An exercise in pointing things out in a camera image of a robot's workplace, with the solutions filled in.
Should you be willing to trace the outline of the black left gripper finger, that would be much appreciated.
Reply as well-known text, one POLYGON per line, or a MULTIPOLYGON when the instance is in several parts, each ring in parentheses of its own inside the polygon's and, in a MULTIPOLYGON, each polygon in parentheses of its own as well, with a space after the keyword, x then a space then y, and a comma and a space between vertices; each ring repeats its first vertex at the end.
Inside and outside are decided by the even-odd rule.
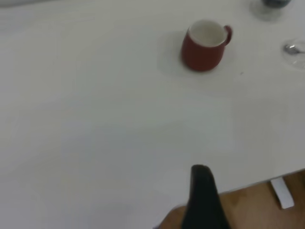
POLYGON ((182 229, 229 229, 209 167, 194 165, 191 168, 190 195, 186 205, 182 229))

